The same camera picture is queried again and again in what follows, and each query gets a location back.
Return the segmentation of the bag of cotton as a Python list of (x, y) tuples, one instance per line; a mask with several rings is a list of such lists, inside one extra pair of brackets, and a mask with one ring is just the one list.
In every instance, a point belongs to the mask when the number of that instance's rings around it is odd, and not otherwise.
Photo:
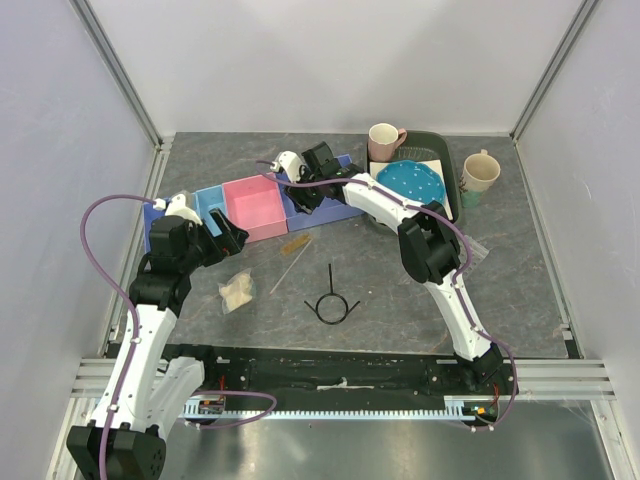
[(227, 283), (218, 285), (222, 299), (222, 312), (229, 314), (253, 300), (256, 287), (252, 269), (248, 268), (234, 275)]

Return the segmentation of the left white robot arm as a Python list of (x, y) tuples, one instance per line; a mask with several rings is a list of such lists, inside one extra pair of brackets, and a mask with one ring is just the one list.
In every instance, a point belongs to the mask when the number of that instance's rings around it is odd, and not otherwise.
[(66, 446), (86, 479), (157, 479), (166, 438), (194, 393), (208, 393), (219, 369), (204, 359), (171, 360), (156, 377), (169, 334), (191, 290), (191, 275), (240, 253), (249, 237), (218, 208), (219, 232), (193, 218), (166, 214), (152, 222), (150, 249), (138, 264), (126, 300), (126, 332), (107, 387), (91, 419), (74, 426)]

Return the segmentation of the black wire spring clamp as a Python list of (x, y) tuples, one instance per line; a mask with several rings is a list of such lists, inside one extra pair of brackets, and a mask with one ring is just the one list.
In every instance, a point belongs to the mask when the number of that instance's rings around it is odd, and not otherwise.
[(319, 296), (312, 303), (304, 300), (303, 304), (310, 309), (315, 317), (324, 325), (338, 326), (342, 324), (351, 313), (360, 306), (360, 301), (350, 303), (343, 295), (336, 291), (334, 283), (334, 272), (331, 263), (327, 266), (328, 285), (327, 293)]

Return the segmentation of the glass stirring rod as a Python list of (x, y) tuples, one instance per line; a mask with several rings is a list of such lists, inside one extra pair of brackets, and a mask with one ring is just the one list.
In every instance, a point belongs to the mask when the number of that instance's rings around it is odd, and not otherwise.
[(303, 255), (303, 253), (307, 250), (307, 248), (311, 245), (311, 243), (306, 244), (301, 250), (300, 252), (296, 255), (296, 257), (294, 258), (294, 260), (291, 262), (291, 264), (286, 268), (286, 270), (284, 271), (284, 273), (281, 275), (281, 277), (277, 280), (277, 282), (275, 283), (275, 285), (272, 287), (272, 289), (269, 291), (269, 295), (273, 295), (273, 293), (278, 289), (278, 287), (280, 286), (280, 284), (283, 282), (283, 280), (286, 278), (286, 276), (289, 274), (289, 272), (292, 270), (292, 268), (296, 265), (296, 263), (299, 261), (300, 257)]

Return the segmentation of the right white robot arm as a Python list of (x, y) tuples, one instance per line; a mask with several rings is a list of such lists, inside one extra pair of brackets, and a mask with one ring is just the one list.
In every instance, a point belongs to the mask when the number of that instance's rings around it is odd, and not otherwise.
[(404, 270), (426, 287), (445, 321), (465, 391), (477, 394), (493, 382), (504, 387), (513, 382), (513, 365), (504, 362), (467, 293), (462, 272), (469, 264), (461, 262), (460, 252), (471, 249), (443, 205), (424, 205), (380, 184), (353, 163), (341, 165), (325, 142), (300, 155), (278, 154), (271, 170), (283, 180), (297, 211), (311, 214), (331, 199), (362, 210), (397, 235)]

